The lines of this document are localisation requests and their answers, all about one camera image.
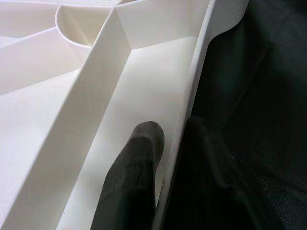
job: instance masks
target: white plastic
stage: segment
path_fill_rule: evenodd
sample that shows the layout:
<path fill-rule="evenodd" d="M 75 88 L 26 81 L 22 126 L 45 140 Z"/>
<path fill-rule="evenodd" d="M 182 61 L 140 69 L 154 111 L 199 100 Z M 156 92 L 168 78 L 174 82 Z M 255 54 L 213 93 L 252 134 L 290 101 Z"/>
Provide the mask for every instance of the white plastic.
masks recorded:
<path fill-rule="evenodd" d="M 86 62 L 1 229 L 89 229 L 106 172 L 133 128 L 147 120 L 157 121 L 165 133 L 153 223 L 153 229 L 159 229 L 207 47 L 216 35 L 240 21 L 247 3 L 138 0 L 114 9 L 60 6 L 55 13 L 56 27 L 33 37 L 54 33 L 61 38 L 59 44 L 72 52 L 65 60 L 60 57 L 61 61 L 79 61 L 76 67 Z M 89 20 L 98 19 L 93 29 L 82 20 L 85 15 Z M 2 49 L 27 39 L 4 45 L 0 56 Z M 10 90 L 3 87 L 3 92 L 27 85 L 19 85 L 19 79 L 11 83 Z M 35 77 L 35 82 L 42 80 Z"/>

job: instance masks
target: white plastic tray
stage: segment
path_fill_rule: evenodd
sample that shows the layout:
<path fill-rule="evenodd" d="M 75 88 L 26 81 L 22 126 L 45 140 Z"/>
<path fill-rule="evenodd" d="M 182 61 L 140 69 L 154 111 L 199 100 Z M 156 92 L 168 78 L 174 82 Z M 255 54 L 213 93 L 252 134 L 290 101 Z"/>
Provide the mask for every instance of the white plastic tray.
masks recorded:
<path fill-rule="evenodd" d="M 148 120 L 165 133 L 159 229 L 208 44 L 247 3 L 0 2 L 1 230 L 89 229 L 109 167 Z"/>

